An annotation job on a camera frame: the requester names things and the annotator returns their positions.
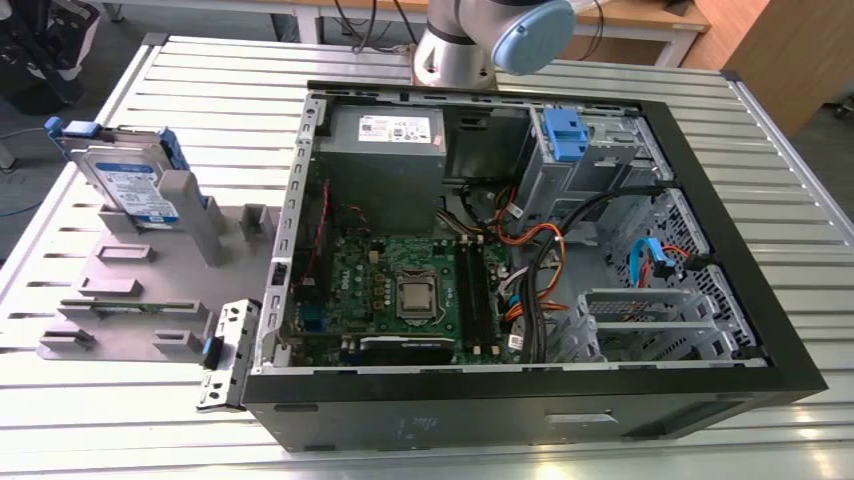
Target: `aluminum profile table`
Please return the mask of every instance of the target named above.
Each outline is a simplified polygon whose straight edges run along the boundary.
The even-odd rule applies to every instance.
[[[403,57],[172,37],[140,48],[97,120],[172,127],[220,205],[280,205],[308,79],[409,83]],[[101,228],[69,165],[0,271],[0,474],[92,478],[850,478],[851,224],[747,90],[717,73],[557,62],[501,90],[665,101],[830,390],[675,441],[290,455],[248,414],[196,414],[186,364],[41,360],[33,349]]]

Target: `side panel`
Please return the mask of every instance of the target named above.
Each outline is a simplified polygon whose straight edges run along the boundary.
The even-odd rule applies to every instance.
[[[745,408],[715,395],[246,405],[290,451],[543,445],[684,435]]]

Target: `red wire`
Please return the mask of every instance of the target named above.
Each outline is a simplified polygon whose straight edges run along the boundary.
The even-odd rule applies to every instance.
[[[305,267],[305,273],[302,273],[302,277],[298,279],[292,287],[298,287],[308,275],[310,275],[310,269],[314,265],[314,259],[317,258],[317,249],[320,248],[320,239],[322,238],[322,228],[325,227],[325,216],[329,211],[329,182],[324,182],[322,184],[322,213],[320,215],[320,225],[317,225],[317,232],[314,234],[314,244],[310,247],[310,257],[308,257],[308,266]]]
[[[664,252],[676,252],[679,255],[681,255],[685,258],[689,256],[688,252],[685,252],[681,248],[676,247],[675,245],[663,245],[661,250]],[[637,288],[645,287],[645,277],[649,273],[651,266],[652,266],[652,257],[647,255],[645,262],[643,262],[643,267],[640,267],[640,275],[637,278]]]
[[[684,250],[681,250],[679,247],[676,247],[675,245],[664,245],[661,247],[661,250],[664,250],[665,252],[676,252],[679,255],[681,255],[683,257],[688,257],[689,254],[688,252],[685,252]]]

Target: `ram slot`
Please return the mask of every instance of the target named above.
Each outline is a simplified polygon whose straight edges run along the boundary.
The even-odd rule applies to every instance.
[[[468,285],[471,286],[477,345],[483,350],[488,350],[488,347],[495,344],[495,323],[489,305],[489,274],[480,245],[472,245],[468,249]]]
[[[477,323],[471,299],[468,250],[468,245],[457,244],[453,252],[456,303],[459,306],[459,323],[463,329],[463,345],[465,349],[471,349],[477,344]]]

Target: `sticker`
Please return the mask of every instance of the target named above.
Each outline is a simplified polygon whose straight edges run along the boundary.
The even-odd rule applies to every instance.
[[[507,348],[511,350],[521,350],[521,345],[524,343],[524,339],[519,335],[509,335],[507,339]]]
[[[148,165],[96,163],[94,174],[128,215],[149,223],[177,222],[172,203],[157,191],[157,175]]]
[[[701,25],[688,25],[685,23],[676,23],[672,26],[673,30],[692,30],[695,32],[701,32],[705,27]]]
[[[507,204],[507,211],[516,218],[521,218],[521,214],[524,213],[521,209],[516,206],[516,204],[512,202]]]
[[[365,115],[359,119],[359,141],[429,143],[429,118]]]

